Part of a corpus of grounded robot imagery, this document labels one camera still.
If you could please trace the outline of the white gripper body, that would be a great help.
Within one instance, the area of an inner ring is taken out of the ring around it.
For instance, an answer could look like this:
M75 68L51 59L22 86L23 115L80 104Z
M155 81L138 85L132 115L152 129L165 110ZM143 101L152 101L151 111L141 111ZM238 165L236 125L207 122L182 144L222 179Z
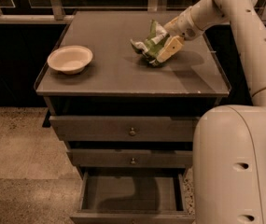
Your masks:
M191 16L193 9L194 6L188 7L177 17L167 22L163 28L171 36L179 35L188 41L196 39L203 34L203 30L196 25Z

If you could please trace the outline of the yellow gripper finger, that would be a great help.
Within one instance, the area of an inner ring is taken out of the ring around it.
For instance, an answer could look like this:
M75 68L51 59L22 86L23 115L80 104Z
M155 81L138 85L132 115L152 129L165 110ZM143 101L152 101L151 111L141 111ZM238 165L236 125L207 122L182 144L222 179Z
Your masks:
M158 63L164 63L174 54L179 52L184 46L184 38L176 35L171 36L165 43L164 47L159 51L156 58Z

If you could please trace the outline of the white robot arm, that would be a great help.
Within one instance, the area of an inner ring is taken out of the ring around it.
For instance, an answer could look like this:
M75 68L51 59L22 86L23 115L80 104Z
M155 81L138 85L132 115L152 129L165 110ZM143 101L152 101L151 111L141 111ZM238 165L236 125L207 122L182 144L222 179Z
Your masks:
M256 0L208 0L167 24L180 34L229 21L251 105L206 112L193 138L196 224L266 224L266 27Z

